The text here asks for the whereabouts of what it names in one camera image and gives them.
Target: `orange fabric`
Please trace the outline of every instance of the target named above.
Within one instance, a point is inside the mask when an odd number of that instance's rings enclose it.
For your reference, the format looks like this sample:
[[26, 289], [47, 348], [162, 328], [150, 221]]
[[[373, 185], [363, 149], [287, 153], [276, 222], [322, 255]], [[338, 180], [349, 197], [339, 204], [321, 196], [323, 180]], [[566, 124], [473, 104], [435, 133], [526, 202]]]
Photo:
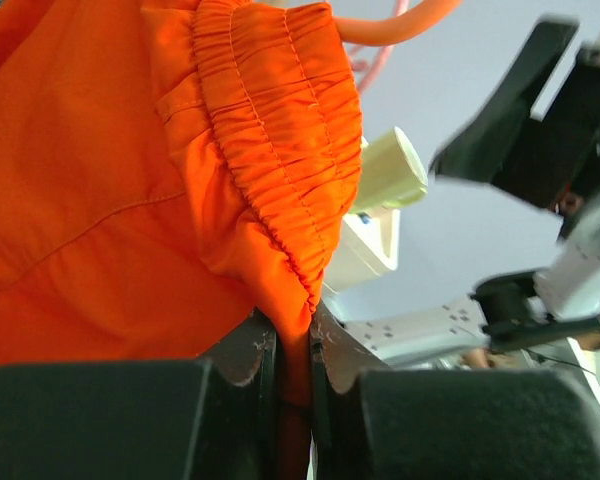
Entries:
[[254, 306], [307, 332], [360, 174], [328, 4], [0, 9], [0, 365], [191, 358]]

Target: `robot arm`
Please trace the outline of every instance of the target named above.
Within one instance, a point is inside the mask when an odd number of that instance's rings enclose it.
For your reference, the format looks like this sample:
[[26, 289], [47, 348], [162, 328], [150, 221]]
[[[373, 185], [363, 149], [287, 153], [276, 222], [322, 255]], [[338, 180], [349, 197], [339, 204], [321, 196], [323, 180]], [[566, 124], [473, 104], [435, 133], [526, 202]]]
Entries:
[[346, 329], [385, 362], [409, 367], [600, 330], [600, 192], [570, 221], [564, 251], [548, 268], [490, 278], [441, 307]]

